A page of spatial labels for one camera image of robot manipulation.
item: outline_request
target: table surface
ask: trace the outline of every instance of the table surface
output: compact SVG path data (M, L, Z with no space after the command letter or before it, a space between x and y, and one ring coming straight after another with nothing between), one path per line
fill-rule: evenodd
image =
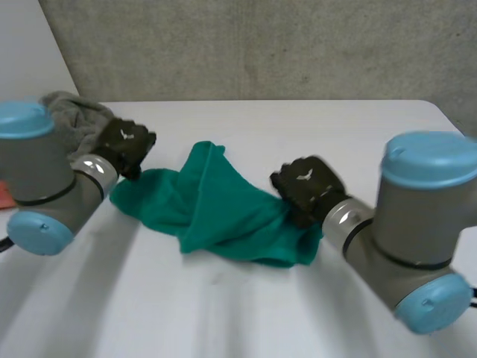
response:
M424 101L107 103L157 132L144 168L180 169L212 140L253 185L285 162L318 154L348 190L376 200L385 143L404 131L456 131ZM0 214L4 230L11 213ZM477 284L475 229L454 267ZM0 357L476 357L477 310L432 336L409 333L323 240L310 267L290 270L182 256L105 201L56 257L0 255Z

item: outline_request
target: teal towel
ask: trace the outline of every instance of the teal towel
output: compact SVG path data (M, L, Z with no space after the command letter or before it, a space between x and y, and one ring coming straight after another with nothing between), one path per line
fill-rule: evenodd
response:
M111 201L150 229L176 236L184 254L205 249L270 266L311 263L320 228L293 226L289 206L248 183L224 152L199 142L180 172L150 169L138 181L123 180Z

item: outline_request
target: gray cloth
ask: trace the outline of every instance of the gray cloth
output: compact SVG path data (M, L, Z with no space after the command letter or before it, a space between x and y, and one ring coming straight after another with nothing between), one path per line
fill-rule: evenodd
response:
M53 117L70 162L90 152L100 132L114 118L108 107L69 92L49 93L40 103Z

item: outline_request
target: robotic arm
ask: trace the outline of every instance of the robotic arm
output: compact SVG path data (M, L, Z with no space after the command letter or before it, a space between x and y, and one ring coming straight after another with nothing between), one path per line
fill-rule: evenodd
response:
M140 164L156 142L146 127L114 119L92 152L70 166L56 135L43 106L0 104L0 178L19 208L7 233L39 255L59 254L72 242L119 175L140 176Z
M271 175L301 227L324 236L411 331L449 326L474 291L450 263L460 232L477 225L477 143L454 133L415 132L385 149L376 209L347 194L318 157Z

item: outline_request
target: light blue cap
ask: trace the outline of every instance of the light blue cap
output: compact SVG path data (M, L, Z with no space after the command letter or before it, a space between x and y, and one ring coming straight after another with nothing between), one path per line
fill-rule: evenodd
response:
M0 139L31 139L54 130L48 111L36 102L0 103Z
M63 223L32 211L14 214L7 233L20 248L37 255L59 254L73 241L73 233Z
M446 274L414 290L395 314L414 333L427 334L454 323L469 308L473 291L459 274Z
M477 177L477 143L455 132L411 132L386 146L382 176L410 189L457 186Z

